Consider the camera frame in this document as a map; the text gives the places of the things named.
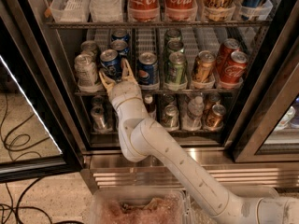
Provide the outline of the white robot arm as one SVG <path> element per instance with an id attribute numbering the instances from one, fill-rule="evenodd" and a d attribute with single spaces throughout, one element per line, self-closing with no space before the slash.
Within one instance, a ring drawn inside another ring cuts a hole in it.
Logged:
<path id="1" fill-rule="evenodd" d="M 299 224 L 298 199 L 239 197 L 210 175 L 150 117 L 130 64 L 125 59 L 121 64 L 120 82 L 107 77 L 104 71 L 99 77 L 118 115 L 121 152 L 128 161 L 156 157 L 219 224 Z"/>

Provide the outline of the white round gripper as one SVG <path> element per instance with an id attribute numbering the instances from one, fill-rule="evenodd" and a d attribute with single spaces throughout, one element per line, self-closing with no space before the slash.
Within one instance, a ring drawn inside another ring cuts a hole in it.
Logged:
<path id="1" fill-rule="evenodd" d="M 121 83 L 116 82 L 107 77 L 103 70 L 99 71 L 99 77 L 104 88 L 107 91 L 109 101 L 113 107 L 118 107 L 123 102 L 132 99 L 142 99 L 142 94 L 139 86 L 136 84 L 131 65 L 126 58 L 121 59 L 122 74 Z"/>

